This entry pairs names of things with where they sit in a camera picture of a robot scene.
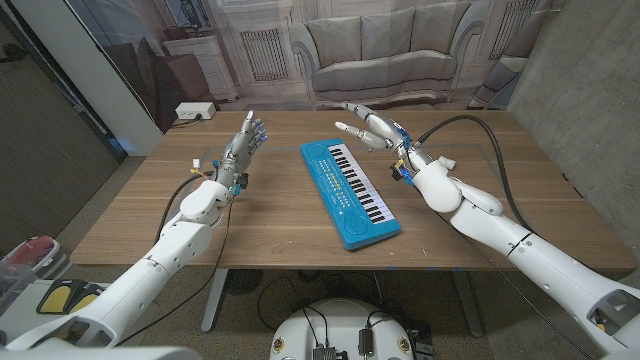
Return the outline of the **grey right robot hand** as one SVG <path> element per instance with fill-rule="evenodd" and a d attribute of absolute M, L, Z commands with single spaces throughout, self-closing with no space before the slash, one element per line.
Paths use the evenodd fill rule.
<path fill-rule="evenodd" d="M 370 149 L 394 153 L 415 172 L 433 162 L 433 159 L 428 154 L 424 153 L 416 145 L 411 144 L 409 133 L 394 120 L 362 104 L 345 102 L 341 103 L 340 106 L 362 119 L 367 128 L 359 129 L 343 122 L 336 122 L 335 127 L 358 138 Z"/>

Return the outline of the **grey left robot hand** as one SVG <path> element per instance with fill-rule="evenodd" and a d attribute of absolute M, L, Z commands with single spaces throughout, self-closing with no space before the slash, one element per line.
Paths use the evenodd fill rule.
<path fill-rule="evenodd" d="M 230 187 L 246 172 L 252 156 L 267 138 L 262 120 L 254 116 L 253 110 L 249 110 L 240 130 L 224 147 L 215 181 Z"/>

